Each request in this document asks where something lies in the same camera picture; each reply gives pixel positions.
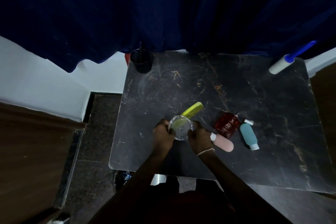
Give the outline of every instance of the blue handle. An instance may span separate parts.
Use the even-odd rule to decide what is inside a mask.
[[[304,47],[302,47],[300,50],[298,50],[297,52],[293,53],[293,54],[289,54],[285,56],[285,60],[288,63],[292,63],[294,61],[294,58],[296,56],[299,56],[300,54],[304,53],[306,50],[308,50],[310,47],[312,47],[314,44],[316,44],[316,41],[311,41],[308,44],[306,44]]]

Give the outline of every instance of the bracelet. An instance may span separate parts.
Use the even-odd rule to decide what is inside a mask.
[[[205,153],[205,152],[207,152],[207,151],[215,151],[215,149],[214,148],[209,148],[209,149],[206,149],[206,150],[204,150],[204,151],[201,151],[199,154],[197,154],[197,156],[199,156],[199,155],[201,155],[201,154],[203,154],[203,153]]]

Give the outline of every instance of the curtain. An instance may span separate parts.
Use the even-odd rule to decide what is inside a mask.
[[[1,0],[0,35],[67,72],[149,51],[283,56],[334,48],[336,0]]]

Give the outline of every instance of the table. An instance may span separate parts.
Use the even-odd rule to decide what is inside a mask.
[[[259,150],[251,151],[240,131],[231,137],[228,153],[219,158],[244,182],[319,192],[335,192],[335,176],[305,63],[277,75],[268,68],[277,58],[180,52],[155,53],[152,70],[128,67],[110,168],[136,171],[152,150],[152,129],[200,101],[204,109],[193,117],[215,132],[224,112],[238,112],[252,126]],[[215,179],[192,152],[174,141],[160,174]]]

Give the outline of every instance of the comb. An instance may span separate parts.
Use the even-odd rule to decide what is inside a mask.
[[[198,113],[200,110],[202,110],[204,106],[201,102],[197,102],[193,104],[191,107],[189,107],[187,110],[185,110],[181,115],[187,117],[188,119],[191,119],[196,113]]]

